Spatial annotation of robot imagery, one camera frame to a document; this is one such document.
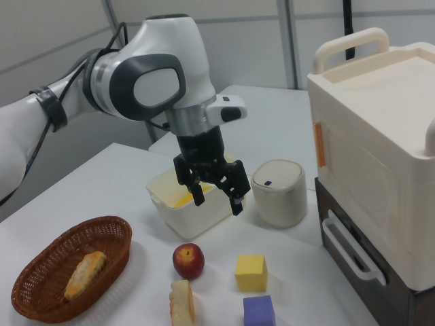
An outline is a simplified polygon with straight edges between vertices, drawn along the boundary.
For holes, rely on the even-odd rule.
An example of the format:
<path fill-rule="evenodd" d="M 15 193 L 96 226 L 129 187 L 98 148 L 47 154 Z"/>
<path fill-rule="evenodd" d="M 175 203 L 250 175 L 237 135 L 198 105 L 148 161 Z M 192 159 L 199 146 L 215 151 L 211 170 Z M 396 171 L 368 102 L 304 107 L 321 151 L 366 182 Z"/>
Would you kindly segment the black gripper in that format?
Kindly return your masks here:
<path fill-rule="evenodd" d="M 177 136 L 181 153 L 173 159 L 177 181 L 192 194 L 196 206 L 204 201 L 200 181 L 217 184 L 230 201 L 232 214 L 243 210 L 242 200 L 251 189 L 242 161 L 227 162 L 220 127 L 195 136 Z"/>

